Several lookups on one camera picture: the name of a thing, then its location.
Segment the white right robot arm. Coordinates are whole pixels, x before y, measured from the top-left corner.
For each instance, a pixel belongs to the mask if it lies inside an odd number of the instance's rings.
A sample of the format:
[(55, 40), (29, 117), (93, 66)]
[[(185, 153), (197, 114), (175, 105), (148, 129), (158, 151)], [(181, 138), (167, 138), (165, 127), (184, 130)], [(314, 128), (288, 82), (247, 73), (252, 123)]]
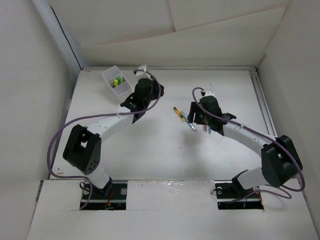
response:
[(246, 169), (232, 178), (231, 191), (235, 196), (243, 197), (249, 190), (263, 185), (279, 188), (293, 177), (303, 176), (303, 166), (290, 137), (264, 135), (236, 122), (236, 118), (231, 113), (223, 113), (213, 95), (192, 101), (187, 116), (190, 123), (207, 126), (260, 157), (259, 167)]

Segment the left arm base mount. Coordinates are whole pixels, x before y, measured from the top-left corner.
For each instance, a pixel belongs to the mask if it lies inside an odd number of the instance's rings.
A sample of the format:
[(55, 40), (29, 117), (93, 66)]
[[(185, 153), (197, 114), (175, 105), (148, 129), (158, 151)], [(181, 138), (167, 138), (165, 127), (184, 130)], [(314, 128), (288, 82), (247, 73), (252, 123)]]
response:
[(124, 211), (127, 208), (127, 180), (112, 180), (106, 188), (90, 187), (88, 181), (81, 181), (80, 210)]

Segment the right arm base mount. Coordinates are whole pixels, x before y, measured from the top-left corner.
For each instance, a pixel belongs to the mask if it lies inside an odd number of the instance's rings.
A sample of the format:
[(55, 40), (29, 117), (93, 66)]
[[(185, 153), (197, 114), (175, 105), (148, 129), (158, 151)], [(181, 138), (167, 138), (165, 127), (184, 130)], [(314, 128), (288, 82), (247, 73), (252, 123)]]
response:
[(211, 195), (216, 196), (219, 210), (263, 210), (264, 205), (259, 193), (253, 193), (253, 188), (244, 189), (238, 177), (245, 171), (237, 174), (232, 180), (217, 180)]

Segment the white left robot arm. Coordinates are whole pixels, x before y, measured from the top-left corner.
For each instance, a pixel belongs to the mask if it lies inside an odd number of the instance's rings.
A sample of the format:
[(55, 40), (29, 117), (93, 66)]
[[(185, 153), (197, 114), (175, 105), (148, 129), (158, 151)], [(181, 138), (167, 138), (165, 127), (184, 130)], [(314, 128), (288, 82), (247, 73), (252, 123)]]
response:
[(107, 116), (88, 126), (75, 125), (68, 137), (62, 157), (81, 171), (92, 183), (95, 194), (107, 198), (112, 191), (112, 179), (100, 165), (102, 143), (117, 131), (138, 121), (150, 103), (164, 95), (157, 81), (141, 78), (113, 116)]

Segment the green cap black highlighter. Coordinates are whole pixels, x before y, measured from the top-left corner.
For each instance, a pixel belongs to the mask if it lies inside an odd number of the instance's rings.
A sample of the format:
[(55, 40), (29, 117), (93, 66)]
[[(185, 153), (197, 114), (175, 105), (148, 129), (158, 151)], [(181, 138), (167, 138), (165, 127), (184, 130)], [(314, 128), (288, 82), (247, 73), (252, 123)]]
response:
[(121, 77), (117, 77), (117, 84), (120, 85), (122, 83), (122, 78)]

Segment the blue utility knife pen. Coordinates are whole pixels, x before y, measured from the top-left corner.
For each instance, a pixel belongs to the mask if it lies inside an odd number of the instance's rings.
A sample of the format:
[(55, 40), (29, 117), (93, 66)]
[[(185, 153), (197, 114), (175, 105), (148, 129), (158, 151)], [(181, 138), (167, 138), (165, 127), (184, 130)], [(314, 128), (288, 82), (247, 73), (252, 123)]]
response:
[(185, 114), (183, 111), (180, 111), (180, 115), (181, 115), (182, 118), (185, 120), (185, 122), (187, 123), (187, 125), (188, 125), (194, 132), (196, 132), (196, 131), (197, 131), (196, 127), (195, 127), (191, 122), (189, 122), (188, 117), (186, 116), (186, 114)]

